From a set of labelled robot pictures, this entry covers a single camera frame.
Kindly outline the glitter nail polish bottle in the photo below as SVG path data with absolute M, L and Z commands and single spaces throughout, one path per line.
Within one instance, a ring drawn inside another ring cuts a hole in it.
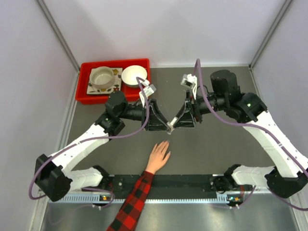
M 168 133 L 169 135 L 171 135 L 171 133 L 172 133 L 173 130 L 174 130 L 173 125 L 172 125 L 170 122 L 167 122 L 167 127 L 168 127 L 167 133 Z

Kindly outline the red plaid sleeve forearm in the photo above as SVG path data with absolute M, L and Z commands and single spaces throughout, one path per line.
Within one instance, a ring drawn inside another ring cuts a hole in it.
M 143 171 L 107 231 L 134 231 L 150 192 L 154 174 Z

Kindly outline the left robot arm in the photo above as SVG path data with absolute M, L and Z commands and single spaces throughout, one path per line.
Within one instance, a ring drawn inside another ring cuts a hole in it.
M 140 121 L 141 128 L 148 131 L 169 131 L 168 121 L 158 109 L 156 100 L 144 104 L 129 104 L 124 93 L 113 92 L 105 103 L 105 112 L 83 133 L 65 148 L 36 159 L 34 179 L 45 195 L 53 202 L 64 198 L 70 191 L 95 187 L 104 191 L 109 186 L 105 170 L 93 166 L 85 170 L 74 167 L 98 147 L 112 139 L 121 139 L 125 127 L 123 119 Z

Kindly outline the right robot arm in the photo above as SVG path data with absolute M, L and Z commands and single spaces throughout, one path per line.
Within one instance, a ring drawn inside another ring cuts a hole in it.
M 213 92 L 197 95 L 197 77 L 184 74 L 187 87 L 183 107 L 171 122 L 172 128 L 194 128 L 205 114 L 224 111 L 233 125 L 248 131 L 274 162 L 270 167 L 232 165 L 212 180 L 218 192 L 237 190 L 242 185 L 267 187 L 281 198 L 289 198 L 308 183 L 308 159 L 303 156 L 274 122 L 267 106 L 254 93 L 242 93 L 236 75 L 219 70 L 211 76 Z

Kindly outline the person's hand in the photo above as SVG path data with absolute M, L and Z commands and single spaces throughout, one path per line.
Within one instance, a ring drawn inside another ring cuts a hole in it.
M 155 144 L 149 156 L 149 161 L 145 169 L 146 172 L 155 174 L 166 164 L 171 155 L 171 151 L 167 153 L 168 148 L 169 141 L 163 141 L 160 144 Z

